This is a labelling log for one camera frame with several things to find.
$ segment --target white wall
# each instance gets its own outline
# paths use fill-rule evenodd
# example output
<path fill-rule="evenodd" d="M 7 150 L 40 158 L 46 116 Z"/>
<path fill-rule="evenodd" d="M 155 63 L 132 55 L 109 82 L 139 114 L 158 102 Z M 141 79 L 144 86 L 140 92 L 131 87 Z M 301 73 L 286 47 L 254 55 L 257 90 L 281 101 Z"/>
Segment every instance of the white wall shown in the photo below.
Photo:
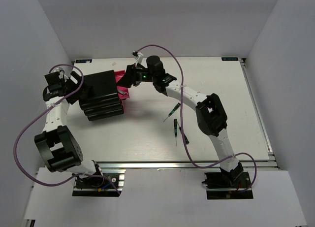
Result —
<path fill-rule="evenodd" d="M 0 226 L 19 226 L 32 182 L 18 170 L 13 143 L 19 131 L 44 108 L 44 74 L 69 58 L 38 0 L 0 0 Z M 21 139 L 18 156 L 32 175 L 41 164 L 34 135 L 40 121 Z"/>
<path fill-rule="evenodd" d="M 315 227 L 315 0 L 279 0 L 247 59 L 281 168 Z"/>
<path fill-rule="evenodd" d="M 73 60 L 130 57 L 132 50 L 149 43 L 176 56 L 246 57 L 277 0 L 39 2 Z M 150 53 L 157 50 L 146 50 Z"/>

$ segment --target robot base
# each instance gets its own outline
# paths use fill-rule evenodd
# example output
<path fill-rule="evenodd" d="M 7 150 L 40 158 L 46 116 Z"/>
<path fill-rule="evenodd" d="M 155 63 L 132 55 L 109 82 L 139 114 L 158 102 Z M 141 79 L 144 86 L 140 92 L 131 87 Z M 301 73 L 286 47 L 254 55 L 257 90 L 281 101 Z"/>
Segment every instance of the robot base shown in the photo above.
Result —
<path fill-rule="evenodd" d="M 115 186 L 118 188 L 119 186 L 119 173 L 103 173 L 104 176 L 108 177 L 112 180 Z M 105 179 L 104 183 L 100 183 L 97 186 L 91 186 L 90 184 L 85 184 L 81 179 L 76 178 L 72 196 L 115 196 L 118 197 L 119 194 L 111 185 L 109 185 L 106 189 L 102 191 L 98 191 L 99 188 L 104 187 L 109 184 L 109 182 Z"/>
<path fill-rule="evenodd" d="M 205 173 L 206 180 L 202 183 L 207 188 L 207 199 L 253 199 L 252 189 L 241 192 L 251 184 L 248 172 L 243 172 L 233 184 L 221 172 Z"/>

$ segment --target small screwdriver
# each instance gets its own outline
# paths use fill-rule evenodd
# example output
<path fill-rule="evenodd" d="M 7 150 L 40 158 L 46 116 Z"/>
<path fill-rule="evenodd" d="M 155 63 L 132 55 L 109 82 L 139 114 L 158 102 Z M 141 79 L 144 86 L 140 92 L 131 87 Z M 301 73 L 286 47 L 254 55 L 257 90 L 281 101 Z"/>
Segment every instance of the small screwdriver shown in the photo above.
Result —
<path fill-rule="evenodd" d="M 174 119 L 175 144 L 177 146 L 177 119 Z"/>
<path fill-rule="evenodd" d="M 177 105 L 174 107 L 174 109 L 172 109 L 172 111 L 168 114 L 168 116 L 166 117 L 165 120 L 167 120 L 168 117 L 170 117 L 172 114 L 174 114 L 174 112 L 175 112 L 180 106 L 181 106 L 181 104 L 180 104 L 180 103 L 177 103 Z"/>
<path fill-rule="evenodd" d="M 185 133 L 184 133 L 184 136 L 185 136 L 185 143 L 189 144 L 188 138 L 186 137 Z"/>

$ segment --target white table surface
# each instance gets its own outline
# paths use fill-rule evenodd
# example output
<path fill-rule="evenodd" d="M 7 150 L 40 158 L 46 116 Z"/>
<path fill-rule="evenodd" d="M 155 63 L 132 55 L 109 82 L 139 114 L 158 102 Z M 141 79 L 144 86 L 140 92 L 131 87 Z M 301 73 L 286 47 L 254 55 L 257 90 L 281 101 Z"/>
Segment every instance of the white table surface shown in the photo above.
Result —
<path fill-rule="evenodd" d="M 69 173 L 40 168 L 56 183 Z M 254 199 L 207 200 L 204 171 L 127 170 L 120 197 L 71 196 L 73 182 L 35 184 L 25 219 L 35 227 L 295 227 L 306 225 L 287 171 L 258 171 Z"/>
<path fill-rule="evenodd" d="M 161 58 L 166 71 L 180 80 L 180 71 L 172 58 Z M 260 130 L 239 62 L 221 58 L 178 58 L 185 84 L 204 94 L 220 96 L 228 116 L 228 135 L 235 153 L 250 153 L 256 160 L 267 160 L 268 150 Z M 75 64 L 85 75 L 106 70 L 124 70 L 134 59 L 93 59 Z M 98 162 L 188 161 L 181 139 L 173 133 L 173 119 L 179 110 L 162 122 L 177 101 L 158 93 L 152 83 L 129 89 L 124 115 L 90 122 L 78 102 L 68 111 L 67 125 L 78 141 L 84 159 Z M 191 156 L 196 161 L 218 157 L 209 138 L 197 125 L 196 114 L 184 107 L 185 134 Z"/>

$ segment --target purple cable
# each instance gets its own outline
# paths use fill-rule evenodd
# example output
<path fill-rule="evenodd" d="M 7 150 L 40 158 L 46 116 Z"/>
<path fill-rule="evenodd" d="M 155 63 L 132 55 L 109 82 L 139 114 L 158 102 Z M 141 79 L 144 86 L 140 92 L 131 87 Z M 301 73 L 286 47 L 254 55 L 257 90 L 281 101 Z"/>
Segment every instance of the purple cable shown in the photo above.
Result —
<path fill-rule="evenodd" d="M 176 61 L 177 65 L 178 65 L 178 67 L 179 67 L 179 69 L 180 69 L 180 71 L 181 71 L 182 82 L 181 82 L 181 100 L 180 100 L 180 102 L 181 102 L 180 119 L 181 119 L 181 126 L 182 126 L 182 129 L 180 130 L 180 132 L 181 132 L 181 134 L 182 134 L 182 139 L 183 139 L 184 148 L 185 148 L 186 154 L 187 154 L 188 159 L 190 160 L 190 162 L 191 162 L 195 167 L 197 167 L 197 168 L 206 169 L 206 168 L 213 167 L 213 166 L 215 166 L 215 165 L 217 165 L 217 164 L 219 164 L 219 163 L 221 163 L 221 162 L 223 162 L 223 161 L 225 161 L 225 160 L 227 160 L 227 159 L 232 158 L 233 156 L 228 156 L 228 157 L 225 157 L 225 158 L 223 158 L 223 159 L 221 159 L 221 160 L 219 160 L 219 161 L 217 161 L 217 162 L 215 162 L 215 163 L 213 163 L 213 164 L 207 165 L 207 166 L 199 166 L 199 165 L 197 165 L 197 164 L 193 161 L 193 159 L 191 158 L 191 156 L 190 156 L 190 154 L 189 154 L 189 151 L 188 151 L 188 148 L 187 148 L 187 144 L 186 144 L 186 142 L 185 142 L 185 134 L 184 134 L 184 122 L 183 122 L 184 73 L 183 73 L 183 69 L 182 69 L 182 67 L 181 67 L 181 64 L 178 62 L 177 58 L 173 55 L 173 53 L 170 52 L 169 50 L 167 50 L 165 47 L 162 47 L 162 46 L 159 46 L 159 45 L 155 45 L 155 44 L 149 44 L 149 45 L 146 45 L 146 46 L 141 47 L 141 48 L 138 49 L 136 52 L 139 52 L 139 51 L 141 51 L 142 49 L 147 48 L 147 47 L 149 47 L 149 46 L 154 46 L 154 47 L 161 48 L 161 49 L 167 51 L 167 52 L 173 57 L 173 59 Z M 239 156 L 239 155 L 246 155 L 246 156 L 249 156 L 249 157 L 251 158 L 252 162 L 254 163 L 254 167 L 255 167 L 255 174 L 254 174 L 254 178 L 253 178 L 251 184 L 250 184 L 246 189 L 239 191 L 239 192 L 241 193 L 241 192 L 245 192 L 245 191 L 247 191 L 248 189 L 250 189 L 250 188 L 252 187 L 252 185 L 254 184 L 255 179 L 256 179 L 256 176 L 257 176 L 257 165 L 256 165 L 256 162 L 255 162 L 254 158 L 253 158 L 250 154 L 245 153 L 245 152 L 240 152 L 240 153 L 235 154 L 235 156 Z"/>
<path fill-rule="evenodd" d="M 20 138 L 22 137 L 22 135 L 24 134 L 24 132 L 32 125 L 34 124 L 37 120 L 39 120 L 42 116 L 44 116 L 46 113 L 48 113 L 49 111 L 51 111 L 54 106 L 56 104 L 59 104 L 61 101 L 63 101 L 64 99 L 67 99 L 68 97 L 70 97 L 71 95 L 75 94 L 76 92 L 78 92 L 80 90 L 80 88 L 82 87 L 82 84 L 83 84 L 83 73 L 82 71 L 76 67 L 76 66 L 73 66 L 73 65 L 65 65 L 65 64 L 59 64 L 59 65 L 55 65 L 54 67 L 52 67 L 50 70 L 49 70 L 49 73 L 54 70 L 54 68 L 56 67 L 59 67 L 59 66 L 69 66 L 69 67 L 72 67 L 72 68 L 76 68 L 80 73 L 81 73 L 81 77 L 82 77 L 82 80 L 80 82 L 80 85 L 79 87 L 74 90 L 72 93 L 69 93 L 68 95 L 64 96 L 63 98 L 61 98 L 60 100 L 58 100 L 54 105 L 50 106 L 49 108 L 47 108 L 43 113 L 41 113 L 39 116 L 37 116 L 35 119 L 33 119 L 28 125 L 25 126 L 25 128 L 22 129 L 22 131 L 19 133 L 19 135 L 17 136 L 15 142 L 14 142 L 14 146 L 13 146 L 13 157 L 14 157 L 14 160 L 15 160 L 15 163 L 16 165 L 18 166 L 18 168 L 22 171 L 23 174 L 25 174 L 29 179 L 31 179 L 32 181 L 38 183 L 38 184 L 41 184 L 41 185 L 44 185 L 44 186 L 48 186 L 48 187 L 55 187 L 55 186 L 59 186 L 61 184 L 64 184 L 68 181 L 70 181 L 71 179 L 73 179 L 74 177 L 80 175 L 80 174 L 75 174 L 71 177 L 69 177 L 68 179 L 60 182 L 60 183 L 56 183 L 56 184 L 47 184 L 47 183 L 44 183 L 42 181 L 39 181 L 37 179 L 35 179 L 33 176 L 31 176 L 21 165 L 19 159 L 18 159 L 18 156 L 17 156 L 17 146 L 18 146 L 18 143 L 19 143 L 19 140 Z"/>

